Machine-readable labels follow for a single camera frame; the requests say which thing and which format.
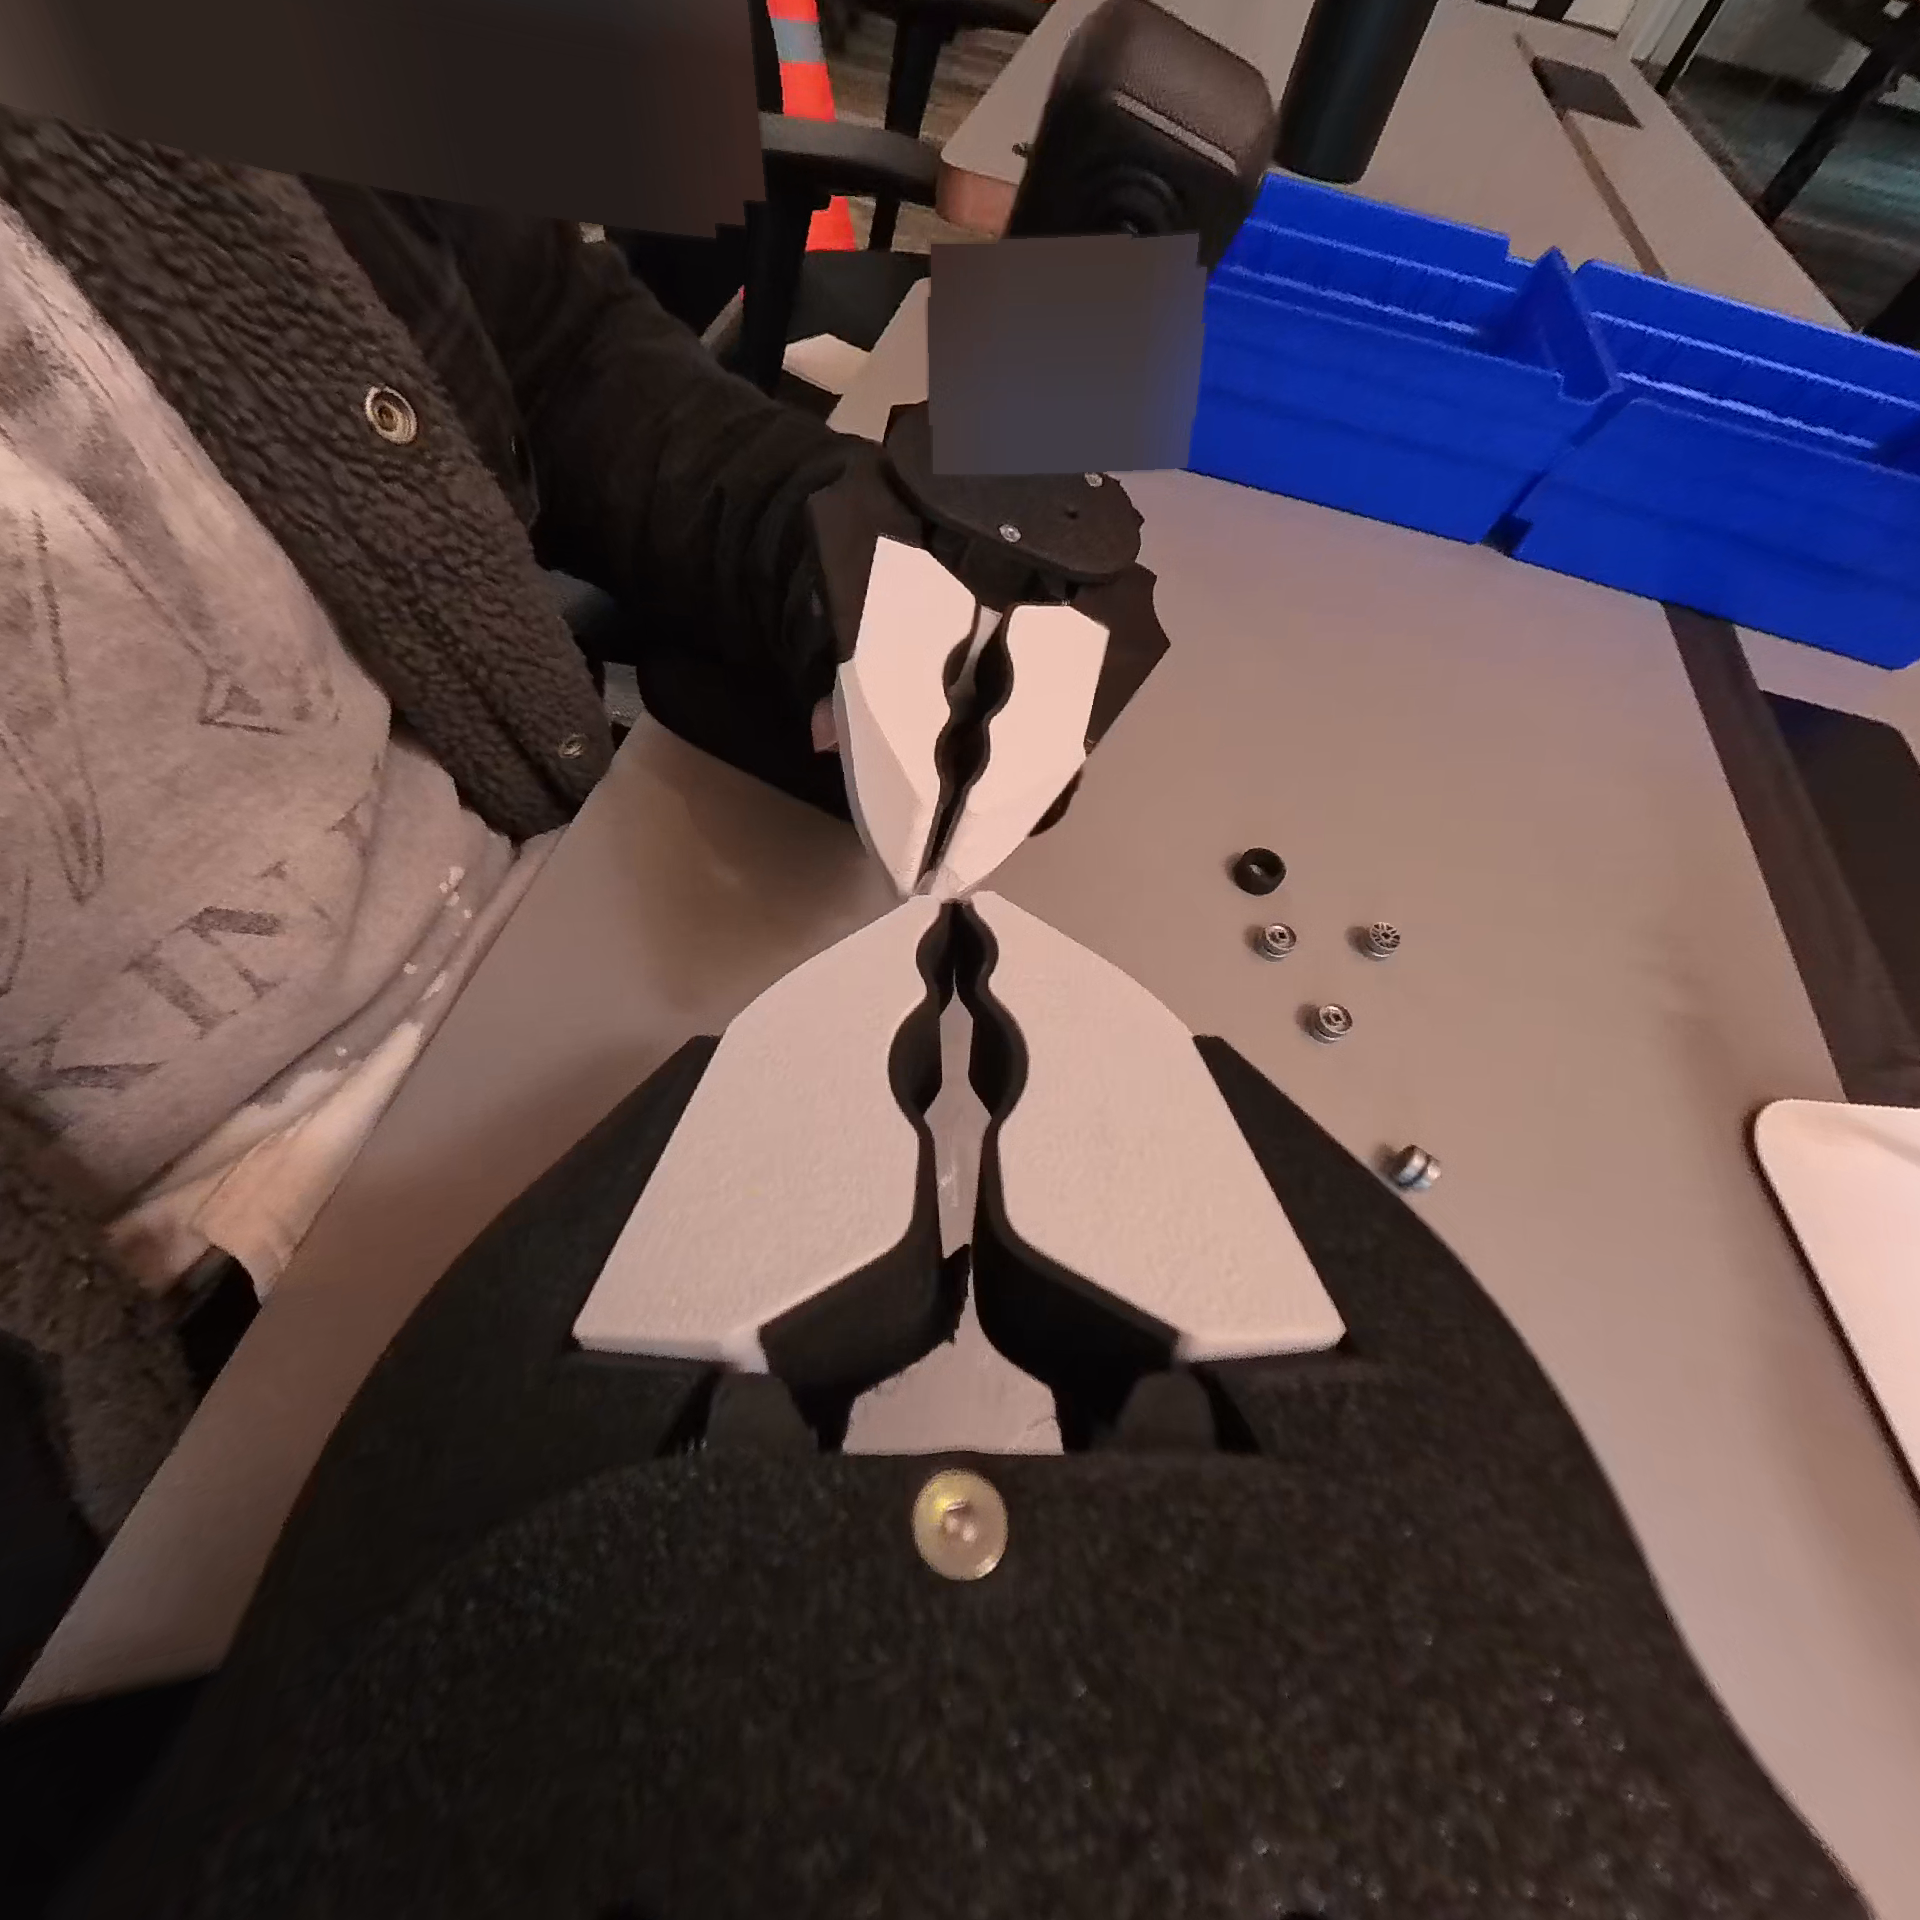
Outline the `black office chair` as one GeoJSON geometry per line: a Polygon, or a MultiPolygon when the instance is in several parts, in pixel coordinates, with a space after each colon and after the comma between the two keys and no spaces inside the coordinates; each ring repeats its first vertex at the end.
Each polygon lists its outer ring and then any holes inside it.
{"type": "Polygon", "coordinates": [[[761,393],[777,393],[786,347],[801,321],[856,321],[873,346],[905,293],[927,274],[921,255],[894,255],[901,205],[937,202],[940,150],[921,135],[937,61],[960,31],[1026,36],[1047,17],[1034,3],[874,5],[895,27],[879,129],[836,118],[759,117],[762,196],[748,207],[748,254],[730,331],[711,350],[761,393]],[[868,246],[831,252],[808,268],[808,223],[831,202],[873,202],[868,246]]]}

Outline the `black table cover panel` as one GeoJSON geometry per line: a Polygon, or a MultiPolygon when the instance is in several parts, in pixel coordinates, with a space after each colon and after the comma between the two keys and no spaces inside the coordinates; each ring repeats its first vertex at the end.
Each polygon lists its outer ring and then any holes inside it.
{"type": "Polygon", "coordinates": [[[1640,129],[1633,107],[1607,74],[1548,55],[1530,55],[1526,65],[1560,121],[1583,117],[1594,124],[1640,129]]]}
{"type": "Polygon", "coordinates": [[[1792,938],[1815,1020],[1858,1103],[1918,1103],[1918,764],[1876,718],[1767,698],[1808,850],[1792,867],[1792,938]]]}

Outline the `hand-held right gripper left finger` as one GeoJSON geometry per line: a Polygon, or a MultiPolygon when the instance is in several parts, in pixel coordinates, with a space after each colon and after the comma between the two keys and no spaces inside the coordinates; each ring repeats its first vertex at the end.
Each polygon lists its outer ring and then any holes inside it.
{"type": "Polygon", "coordinates": [[[730,1020],[573,1322],[589,1353],[901,1369],[948,1318],[927,1108],[951,910],[906,901],[730,1020]]]}

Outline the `black water bottle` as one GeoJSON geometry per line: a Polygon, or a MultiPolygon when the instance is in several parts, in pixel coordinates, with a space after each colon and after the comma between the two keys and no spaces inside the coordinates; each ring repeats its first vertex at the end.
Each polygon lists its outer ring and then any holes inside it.
{"type": "Polygon", "coordinates": [[[1376,155],[1434,3],[1313,3],[1279,99],[1276,165],[1353,185],[1376,155]]]}

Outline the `person's left forearm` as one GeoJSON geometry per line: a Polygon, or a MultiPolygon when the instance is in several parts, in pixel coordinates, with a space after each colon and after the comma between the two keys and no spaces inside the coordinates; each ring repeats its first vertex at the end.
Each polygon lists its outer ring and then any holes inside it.
{"type": "Polygon", "coordinates": [[[808,503],[906,540],[879,451],[726,372],[572,222],[303,177],[409,330],[544,569],[602,591],[640,700],[701,753],[839,820],[808,711],[840,661],[808,503]]]}

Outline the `blue plastic bin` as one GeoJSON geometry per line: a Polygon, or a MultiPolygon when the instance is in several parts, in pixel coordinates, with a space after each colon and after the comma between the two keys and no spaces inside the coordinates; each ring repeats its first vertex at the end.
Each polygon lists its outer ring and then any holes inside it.
{"type": "Polygon", "coordinates": [[[1272,171],[1206,283],[1186,471],[1487,543],[1622,398],[1559,252],[1272,171]]]}
{"type": "Polygon", "coordinates": [[[1526,565],[1865,665],[1918,659],[1918,354],[1572,271],[1618,396],[1517,505],[1526,565]]]}

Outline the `grey desk wooden edge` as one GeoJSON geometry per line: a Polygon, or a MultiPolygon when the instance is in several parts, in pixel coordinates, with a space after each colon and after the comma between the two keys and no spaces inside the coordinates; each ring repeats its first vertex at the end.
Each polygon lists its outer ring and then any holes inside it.
{"type": "MultiPolygon", "coordinates": [[[[1164,5],[1257,65],[1279,94],[1308,3],[1164,5]]],[[[1092,5],[1053,5],[942,155],[937,212],[998,235],[1071,29],[1092,5]]],[[[1748,207],[1736,185],[1601,34],[1486,5],[1444,3],[1354,190],[1498,231],[1522,255],[1601,259],[1746,303],[1842,326],[1842,316],[1748,207]],[[1535,60],[1605,75],[1633,117],[1621,125],[1549,106],[1535,60]]]]}

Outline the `grey printed sweatshirt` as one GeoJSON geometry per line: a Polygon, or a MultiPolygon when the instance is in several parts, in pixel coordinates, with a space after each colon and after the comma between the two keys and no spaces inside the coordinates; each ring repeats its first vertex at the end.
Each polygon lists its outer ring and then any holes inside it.
{"type": "Polygon", "coordinates": [[[268,1291],[540,874],[77,283],[1,245],[1,1067],[150,1290],[268,1291]]]}

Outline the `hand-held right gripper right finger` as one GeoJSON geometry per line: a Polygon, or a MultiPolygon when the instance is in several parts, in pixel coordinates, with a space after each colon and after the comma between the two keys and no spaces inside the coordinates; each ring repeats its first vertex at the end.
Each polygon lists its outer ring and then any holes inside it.
{"type": "Polygon", "coordinates": [[[1020,1365],[1322,1353],[1342,1317],[1197,1037],[1106,957],[997,894],[973,946],[978,1317],[1020,1365]]]}

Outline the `white stand base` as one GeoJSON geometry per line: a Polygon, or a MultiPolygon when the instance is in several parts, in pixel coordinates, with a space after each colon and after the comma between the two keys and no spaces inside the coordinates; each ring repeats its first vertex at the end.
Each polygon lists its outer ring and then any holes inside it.
{"type": "Polygon", "coordinates": [[[1918,1110],[1775,1100],[1750,1135],[1890,1444],[1918,1474],[1918,1110]]]}

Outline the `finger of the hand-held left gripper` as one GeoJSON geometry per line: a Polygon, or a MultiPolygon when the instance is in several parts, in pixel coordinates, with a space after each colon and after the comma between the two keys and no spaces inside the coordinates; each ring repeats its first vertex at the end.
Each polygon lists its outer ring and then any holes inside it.
{"type": "Polygon", "coordinates": [[[1016,606],[986,645],[981,761],[933,861],[935,894],[969,894],[1078,778],[1111,630],[1069,606],[1016,606]]]}
{"type": "Polygon", "coordinates": [[[933,554],[874,541],[834,727],[855,827],[901,899],[921,890],[954,796],[952,692],[976,623],[976,597],[933,554]]]}

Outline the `orange traffic cone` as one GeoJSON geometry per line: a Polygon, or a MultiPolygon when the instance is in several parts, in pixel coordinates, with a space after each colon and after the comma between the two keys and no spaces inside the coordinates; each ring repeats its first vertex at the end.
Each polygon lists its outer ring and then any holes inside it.
{"type": "MultiPolygon", "coordinates": [[[[836,114],[821,6],[816,3],[766,3],[761,6],[773,34],[777,109],[801,121],[831,125],[836,114]]],[[[821,254],[856,252],[847,199],[830,199],[822,211],[812,214],[807,249],[821,254]]]]}

